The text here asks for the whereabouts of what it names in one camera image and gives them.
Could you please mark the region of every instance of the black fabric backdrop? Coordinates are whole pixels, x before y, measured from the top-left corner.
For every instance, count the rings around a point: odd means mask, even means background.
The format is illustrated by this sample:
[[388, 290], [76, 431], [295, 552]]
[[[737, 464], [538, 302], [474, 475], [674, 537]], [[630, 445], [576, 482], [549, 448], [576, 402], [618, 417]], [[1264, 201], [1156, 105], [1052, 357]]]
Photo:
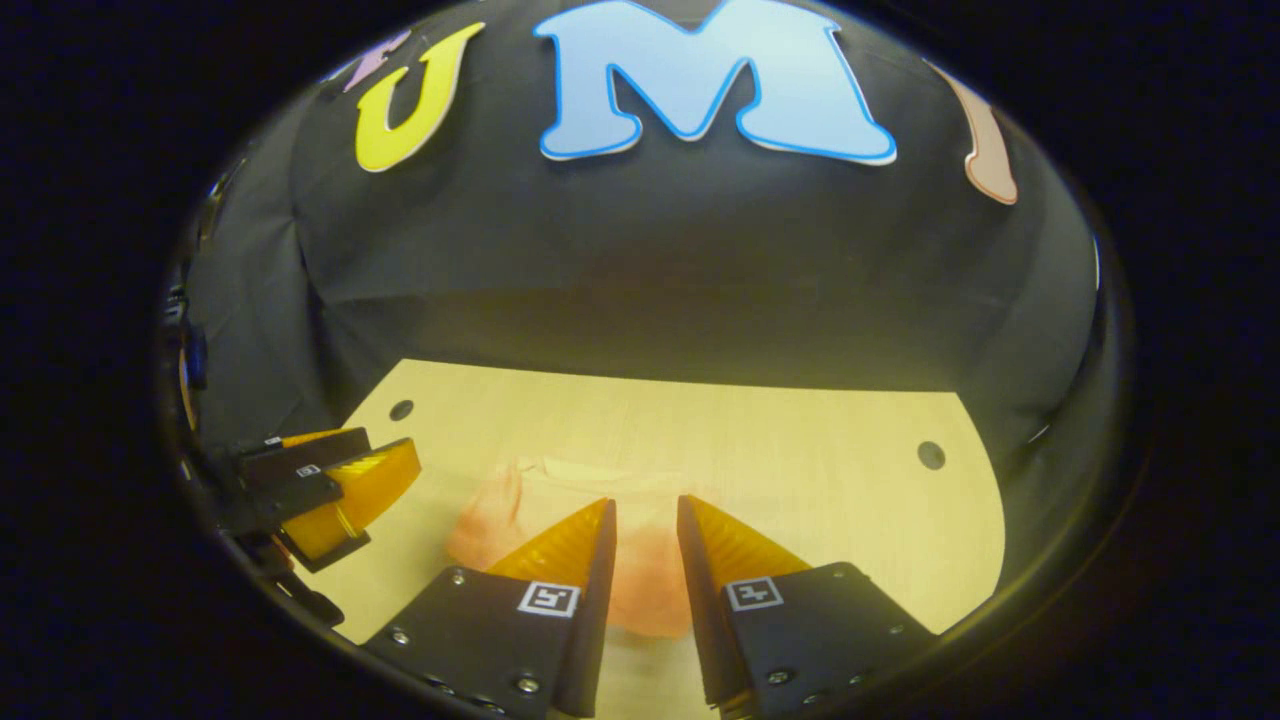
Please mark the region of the black fabric backdrop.
[[[1073, 436], [1050, 448], [1050, 429], [1041, 457], [1024, 450], [1068, 398], [1094, 318], [1091, 228], [1050, 161], [1002, 115], [1019, 200], [978, 192], [951, 88], [918, 51], [840, 17], [836, 37], [897, 140], [892, 164], [753, 145], [731, 122], [755, 95], [749, 72], [694, 143], [618, 83], [620, 106], [646, 128], [640, 143], [554, 163], [538, 141], [556, 120], [556, 58], [532, 28], [563, 6], [472, 3], [429, 17], [361, 85], [342, 92], [347, 69], [308, 87], [232, 158], [247, 163], [191, 275], [210, 343], [206, 442], [340, 424], [402, 357], [955, 391], [1006, 496], [1019, 487], [1018, 502], [1006, 497], [1007, 582], [1088, 484], [1061, 456], [1100, 447]], [[655, 9], [696, 27], [714, 6]], [[362, 92], [410, 67], [396, 126], [417, 102], [417, 56], [477, 20], [488, 26], [438, 133], [388, 172], [361, 169]]]

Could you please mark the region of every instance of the blue letter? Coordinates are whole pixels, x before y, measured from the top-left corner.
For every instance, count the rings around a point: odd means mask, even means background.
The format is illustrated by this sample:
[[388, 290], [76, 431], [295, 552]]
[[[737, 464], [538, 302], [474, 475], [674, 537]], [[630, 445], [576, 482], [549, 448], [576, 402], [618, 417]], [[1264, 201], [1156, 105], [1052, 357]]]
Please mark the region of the blue letter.
[[614, 74], [645, 99], [676, 137], [707, 133], [744, 65], [755, 100], [737, 128], [756, 145], [868, 165], [897, 156], [872, 119], [835, 22], [772, 0], [726, 0], [696, 32], [627, 0], [605, 0], [543, 20], [557, 55], [556, 124], [543, 155], [572, 160], [621, 152], [640, 140], [640, 119], [618, 110]]

